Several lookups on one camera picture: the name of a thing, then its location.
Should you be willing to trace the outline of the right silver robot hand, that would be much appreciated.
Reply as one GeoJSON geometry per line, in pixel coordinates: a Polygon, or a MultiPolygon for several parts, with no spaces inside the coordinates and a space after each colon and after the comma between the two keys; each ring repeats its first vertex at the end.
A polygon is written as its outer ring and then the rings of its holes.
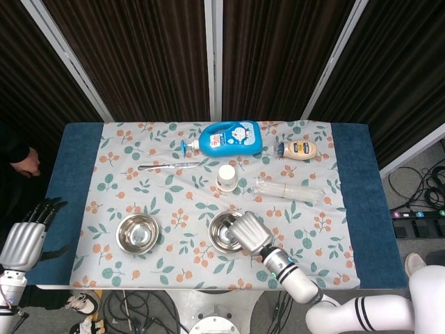
{"type": "Polygon", "coordinates": [[[229,215],[222,221],[229,239],[236,241],[251,255],[259,255],[264,247],[273,243],[272,232],[252,212],[241,216],[229,215]]]}

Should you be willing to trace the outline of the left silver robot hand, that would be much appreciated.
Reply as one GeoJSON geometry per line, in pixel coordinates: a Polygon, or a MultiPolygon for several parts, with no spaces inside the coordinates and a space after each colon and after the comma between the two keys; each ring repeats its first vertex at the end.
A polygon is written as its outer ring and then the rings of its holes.
{"type": "Polygon", "coordinates": [[[68,252],[69,245],[58,250],[42,250],[51,224],[66,205],[67,202],[61,198],[45,198],[21,222],[12,226],[1,251],[1,266],[6,271],[27,272],[39,261],[51,260],[68,252]]]}

